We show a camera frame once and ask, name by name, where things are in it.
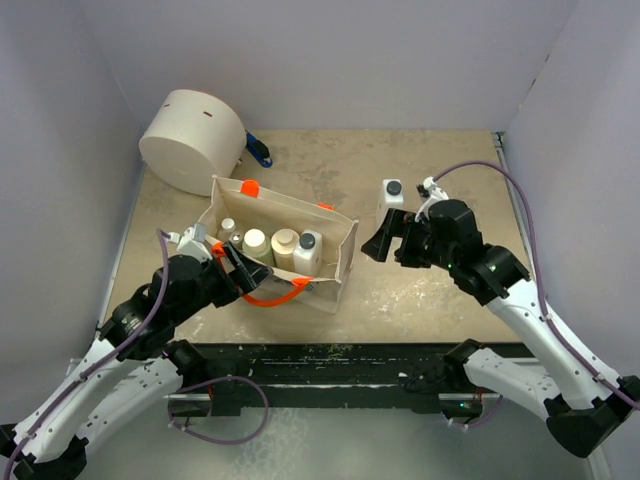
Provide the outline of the beige bottle beige cap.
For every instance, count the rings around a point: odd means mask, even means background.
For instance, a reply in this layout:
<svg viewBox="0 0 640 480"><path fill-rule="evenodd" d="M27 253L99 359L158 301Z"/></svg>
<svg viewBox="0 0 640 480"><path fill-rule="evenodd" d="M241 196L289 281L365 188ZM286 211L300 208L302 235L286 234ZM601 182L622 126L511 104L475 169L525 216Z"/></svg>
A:
<svg viewBox="0 0 640 480"><path fill-rule="evenodd" d="M275 258L275 265L281 270L293 272L294 251L299 243L299 234L288 228L276 231L271 237L271 249Z"/></svg>

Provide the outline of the blue black tool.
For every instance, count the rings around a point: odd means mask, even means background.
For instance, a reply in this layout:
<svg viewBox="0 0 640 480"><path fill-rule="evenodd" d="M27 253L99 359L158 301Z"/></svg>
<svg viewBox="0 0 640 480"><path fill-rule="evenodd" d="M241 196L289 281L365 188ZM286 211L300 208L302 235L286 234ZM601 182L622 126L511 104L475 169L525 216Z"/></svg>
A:
<svg viewBox="0 0 640 480"><path fill-rule="evenodd" d="M249 131L246 131L245 149L263 168L270 168L273 165L268 147Z"/></svg>

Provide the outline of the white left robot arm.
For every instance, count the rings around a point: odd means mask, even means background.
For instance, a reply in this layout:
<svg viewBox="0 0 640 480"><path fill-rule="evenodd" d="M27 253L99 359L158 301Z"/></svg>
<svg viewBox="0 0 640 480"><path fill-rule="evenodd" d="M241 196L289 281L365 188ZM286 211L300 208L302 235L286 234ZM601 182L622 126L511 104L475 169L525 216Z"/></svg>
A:
<svg viewBox="0 0 640 480"><path fill-rule="evenodd" d="M1 428L6 479L75 479L101 436L160 397L194 392L236 375L210 377L181 323L227 306L261 286L272 269L228 243L219 252L162 254L152 280L114 309L89 350L32 414Z"/></svg>

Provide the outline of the canvas bag orange handles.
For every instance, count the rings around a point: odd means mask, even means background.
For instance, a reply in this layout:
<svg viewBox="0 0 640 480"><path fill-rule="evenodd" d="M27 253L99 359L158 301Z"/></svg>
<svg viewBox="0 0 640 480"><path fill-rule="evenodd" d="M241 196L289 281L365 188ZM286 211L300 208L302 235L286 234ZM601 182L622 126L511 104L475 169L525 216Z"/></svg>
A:
<svg viewBox="0 0 640 480"><path fill-rule="evenodd" d="M358 222L324 204L312 204L262 187L254 180L215 177L207 227L214 255L227 242L272 269L247 303L273 308L297 301L337 312L355 251Z"/></svg>

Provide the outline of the clear bottle white cap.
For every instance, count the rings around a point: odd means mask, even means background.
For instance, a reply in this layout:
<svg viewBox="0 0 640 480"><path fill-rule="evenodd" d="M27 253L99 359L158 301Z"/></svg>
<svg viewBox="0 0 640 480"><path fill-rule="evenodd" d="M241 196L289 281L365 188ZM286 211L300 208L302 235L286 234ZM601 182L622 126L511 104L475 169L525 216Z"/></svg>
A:
<svg viewBox="0 0 640 480"><path fill-rule="evenodd" d="M218 230L219 239L224 240L228 239L236 230L236 222L231 217L224 218L220 223L220 228Z"/></svg>

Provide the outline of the large white cylindrical container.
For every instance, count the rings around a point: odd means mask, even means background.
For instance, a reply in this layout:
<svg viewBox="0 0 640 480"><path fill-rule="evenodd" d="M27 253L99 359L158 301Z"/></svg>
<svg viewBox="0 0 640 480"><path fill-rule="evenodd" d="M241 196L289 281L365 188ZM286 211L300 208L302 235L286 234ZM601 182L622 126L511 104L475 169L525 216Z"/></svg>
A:
<svg viewBox="0 0 640 480"><path fill-rule="evenodd" d="M228 178L246 145L244 125L205 92L171 91L139 141L151 171L181 191L209 196L215 176Z"/></svg>

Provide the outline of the white square bottle dark cap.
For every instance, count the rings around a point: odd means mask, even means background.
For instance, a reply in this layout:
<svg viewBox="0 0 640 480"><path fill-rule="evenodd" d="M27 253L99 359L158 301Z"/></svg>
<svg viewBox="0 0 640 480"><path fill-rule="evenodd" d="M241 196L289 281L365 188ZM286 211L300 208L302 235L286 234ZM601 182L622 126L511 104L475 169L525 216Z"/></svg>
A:
<svg viewBox="0 0 640 480"><path fill-rule="evenodd" d="M387 211L391 208L404 208L403 185L399 179L384 179L382 181L376 208L377 229L381 227Z"/></svg>

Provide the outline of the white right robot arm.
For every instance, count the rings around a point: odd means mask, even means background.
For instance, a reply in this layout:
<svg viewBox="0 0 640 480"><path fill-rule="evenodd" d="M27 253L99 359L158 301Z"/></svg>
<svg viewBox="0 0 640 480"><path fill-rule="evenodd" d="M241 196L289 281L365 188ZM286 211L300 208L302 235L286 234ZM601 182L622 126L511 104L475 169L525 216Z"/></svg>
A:
<svg viewBox="0 0 640 480"><path fill-rule="evenodd" d="M600 360L539 295L526 267L507 248L484 241L461 200L438 201L427 212L391 209L362 252L377 262L393 252L403 267L439 267L454 284L501 319L543 367L542 372L466 340L445 361L456 391L489 389L530 411L569 453L589 457L639 407L639 378Z"/></svg>

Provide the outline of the small silver cap bottle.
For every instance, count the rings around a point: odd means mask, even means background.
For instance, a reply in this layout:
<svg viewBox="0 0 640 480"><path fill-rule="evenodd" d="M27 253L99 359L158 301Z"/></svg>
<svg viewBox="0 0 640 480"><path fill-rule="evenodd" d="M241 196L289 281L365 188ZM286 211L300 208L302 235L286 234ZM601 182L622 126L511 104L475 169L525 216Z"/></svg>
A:
<svg viewBox="0 0 640 480"><path fill-rule="evenodd" d="M237 250L242 250L244 234L242 232L234 232L229 237L229 243L233 245Z"/></svg>

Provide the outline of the green bottle white cap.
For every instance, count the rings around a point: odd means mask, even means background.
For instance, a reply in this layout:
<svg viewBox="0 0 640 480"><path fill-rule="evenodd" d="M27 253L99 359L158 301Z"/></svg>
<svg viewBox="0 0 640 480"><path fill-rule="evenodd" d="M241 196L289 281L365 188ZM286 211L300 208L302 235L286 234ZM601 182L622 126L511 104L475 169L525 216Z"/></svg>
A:
<svg viewBox="0 0 640 480"><path fill-rule="evenodd" d="M244 233L242 251L254 260L272 267L275 266L270 239L260 229L252 228Z"/></svg>

